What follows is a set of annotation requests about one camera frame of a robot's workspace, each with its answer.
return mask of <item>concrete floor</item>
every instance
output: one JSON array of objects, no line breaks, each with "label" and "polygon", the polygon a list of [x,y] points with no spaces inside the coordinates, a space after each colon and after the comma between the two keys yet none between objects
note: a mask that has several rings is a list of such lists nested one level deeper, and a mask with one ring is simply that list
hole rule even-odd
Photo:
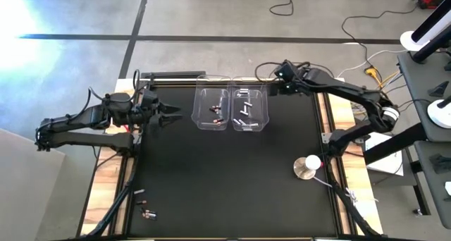
[{"label": "concrete floor", "polygon": [[[140,35],[347,38],[340,29],[347,16],[377,16],[384,10],[408,11],[410,0],[293,0],[295,14],[280,17],[268,8],[285,0],[148,0]],[[41,119],[77,112],[87,88],[112,92],[128,41],[15,39],[19,34],[131,35],[141,0],[0,0],[4,26],[0,32],[0,128],[32,138]],[[385,15],[378,20],[350,20],[355,37],[397,39],[413,30],[430,13]],[[368,45],[376,51],[402,50],[400,45]],[[205,70],[208,74],[253,75],[264,61],[311,61],[328,66],[335,75],[363,62],[363,49],[354,44],[287,44],[244,42],[138,41],[126,74]],[[385,78],[397,70],[395,54],[372,60]],[[270,68],[261,70],[269,73]],[[361,70],[346,72],[346,81],[375,87]],[[399,79],[390,87],[403,85]],[[407,89],[390,94],[395,103],[410,100]],[[402,114],[394,132],[415,124],[414,108]],[[89,147],[63,147],[67,153],[37,240],[74,236],[94,168]],[[433,215],[416,218],[411,187],[375,187],[384,233],[390,237],[449,240],[451,232]]]}]

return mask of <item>transparent container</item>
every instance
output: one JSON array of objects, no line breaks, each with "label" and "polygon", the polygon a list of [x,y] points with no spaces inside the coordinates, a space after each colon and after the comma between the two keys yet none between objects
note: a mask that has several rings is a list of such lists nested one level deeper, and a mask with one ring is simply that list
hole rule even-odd
[{"label": "transparent container", "polygon": [[[217,106],[217,113],[212,111]],[[191,115],[202,130],[225,130],[230,119],[230,78],[220,75],[200,75]]]},{"label": "transparent container", "polygon": [[266,86],[245,78],[233,78],[231,84],[233,128],[243,132],[262,131],[269,122]]}]

